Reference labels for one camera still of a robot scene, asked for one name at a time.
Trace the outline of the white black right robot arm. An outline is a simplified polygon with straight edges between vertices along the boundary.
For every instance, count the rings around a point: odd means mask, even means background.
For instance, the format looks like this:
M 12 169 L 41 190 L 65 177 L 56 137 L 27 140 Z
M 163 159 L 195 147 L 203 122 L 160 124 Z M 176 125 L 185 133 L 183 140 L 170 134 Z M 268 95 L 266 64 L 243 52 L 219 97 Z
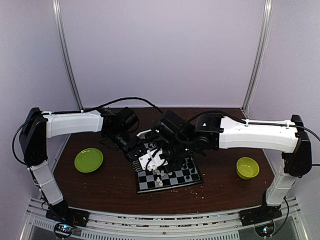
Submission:
M 261 206 L 242 210 L 243 219 L 266 221 L 281 215 L 280 206 L 297 178 L 312 169 L 312 147 L 299 115 L 283 121 L 240 119 L 220 110 L 201 112 L 189 120 L 171 110 L 159 118 L 152 131 L 167 144 L 167 159 L 182 159 L 206 150 L 252 148 L 281 152 L 283 168 L 263 193 Z

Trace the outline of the black white chessboard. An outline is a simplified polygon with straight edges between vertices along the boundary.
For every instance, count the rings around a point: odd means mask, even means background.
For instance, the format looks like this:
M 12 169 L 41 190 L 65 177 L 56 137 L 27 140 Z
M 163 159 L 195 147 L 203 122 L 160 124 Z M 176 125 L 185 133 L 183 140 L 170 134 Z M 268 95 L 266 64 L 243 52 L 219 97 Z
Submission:
M 182 166 L 172 172 L 143 170 L 137 172 L 135 176 L 138 194 L 182 188 L 204 182 L 198 165 L 192 156 L 183 159 Z

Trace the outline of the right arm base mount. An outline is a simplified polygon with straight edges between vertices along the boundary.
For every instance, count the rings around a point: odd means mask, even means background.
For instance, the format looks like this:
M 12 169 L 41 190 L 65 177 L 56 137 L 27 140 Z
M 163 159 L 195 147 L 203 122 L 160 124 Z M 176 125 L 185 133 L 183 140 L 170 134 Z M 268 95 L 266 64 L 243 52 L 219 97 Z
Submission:
M 266 209 L 262 206 L 241 210 L 239 218 L 243 227 L 254 226 L 255 233 L 262 238 L 269 238 L 276 233 L 275 219 L 282 217 L 281 210 Z

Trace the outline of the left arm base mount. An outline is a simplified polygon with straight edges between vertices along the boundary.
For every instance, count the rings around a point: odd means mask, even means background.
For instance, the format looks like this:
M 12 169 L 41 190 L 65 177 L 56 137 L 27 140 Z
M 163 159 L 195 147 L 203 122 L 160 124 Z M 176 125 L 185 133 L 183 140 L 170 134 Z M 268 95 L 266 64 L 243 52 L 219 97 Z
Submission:
M 90 213 L 84 210 L 69 208 L 66 216 L 58 216 L 52 210 L 47 210 L 45 217 L 56 221 L 53 233 L 59 239 L 69 238 L 74 233 L 79 233 L 81 228 L 87 226 Z

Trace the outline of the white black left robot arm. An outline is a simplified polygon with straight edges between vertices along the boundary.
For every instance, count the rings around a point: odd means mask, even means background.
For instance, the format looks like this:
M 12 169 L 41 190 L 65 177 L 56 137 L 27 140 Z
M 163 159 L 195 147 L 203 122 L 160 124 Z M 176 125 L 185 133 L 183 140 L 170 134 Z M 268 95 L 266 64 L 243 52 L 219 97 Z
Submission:
M 98 107 L 78 111 L 41 111 L 32 108 L 25 122 L 14 134 L 19 138 L 23 160 L 34 183 L 46 199 L 49 211 L 61 222 L 72 218 L 69 208 L 54 175 L 48 165 L 47 139 L 60 135 L 76 133 L 101 133 L 122 150 L 126 159 L 138 164 L 138 170 L 152 171 L 157 168 L 154 154 L 144 149 L 145 132 L 130 136 L 129 130 L 139 118 L 133 109 L 125 107 L 119 112 L 112 112 L 103 104 Z

